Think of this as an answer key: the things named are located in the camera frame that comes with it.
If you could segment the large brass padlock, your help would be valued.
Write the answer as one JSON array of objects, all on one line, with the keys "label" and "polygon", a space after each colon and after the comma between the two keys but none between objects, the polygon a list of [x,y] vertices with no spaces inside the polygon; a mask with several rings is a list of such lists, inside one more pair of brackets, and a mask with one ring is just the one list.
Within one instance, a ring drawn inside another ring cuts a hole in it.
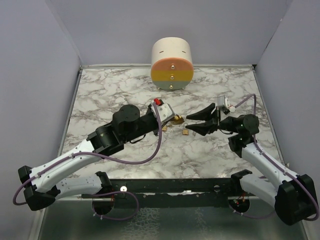
[{"label": "large brass padlock", "polygon": [[185,122],[184,118],[180,115],[175,115],[171,120],[170,123],[172,125],[181,125]]}]

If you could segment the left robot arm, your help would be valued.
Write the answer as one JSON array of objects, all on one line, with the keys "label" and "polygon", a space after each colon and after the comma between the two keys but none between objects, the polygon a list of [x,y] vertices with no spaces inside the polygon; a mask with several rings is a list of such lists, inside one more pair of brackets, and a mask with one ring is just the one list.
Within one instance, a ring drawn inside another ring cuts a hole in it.
[{"label": "left robot arm", "polygon": [[126,143],[135,144],[148,133],[156,135],[160,142],[162,128],[175,115],[168,103],[158,99],[154,99],[148,106],[145,115],[140,115],[140,110],[135,105],[122,106],[112,115],[110,123],[98,127],[65,154],[37,167],[20,167],[18,176],[22,185],[18,191],[23,192],[24,204],[32,211],[38,211],[64,197],[81,194],[106,197],[112,189],[106,173],[71,180],[67,180],[67,177],[101,159],[131,165],[151,161],[159,151],[159,145],[146,160],[130,162],[112,156],[122,151]]}]

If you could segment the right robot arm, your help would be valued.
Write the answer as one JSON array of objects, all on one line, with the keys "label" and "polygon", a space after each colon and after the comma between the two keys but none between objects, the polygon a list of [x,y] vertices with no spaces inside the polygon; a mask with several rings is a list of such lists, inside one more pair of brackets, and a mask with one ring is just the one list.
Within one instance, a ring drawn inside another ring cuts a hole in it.
[{"label": "right robot arm", "polygon": [[231,176],[229,189],[240,196],[251,193],[273,207],[276,215],[286,225],[292,226],[300,221],[316,221],[320,217],[320,207],[313,179],[307,174],[299,175],[276,161],[262,149],[256,140],[259,133],[259,118],[254,114],[228,116],[221,119],[222,108],[214,103],[186,116],[197,124],[186,128],[201,136],[215,131],[228,131],[230,150],[238,157],[252,164],[263,178],[243,170]]}]

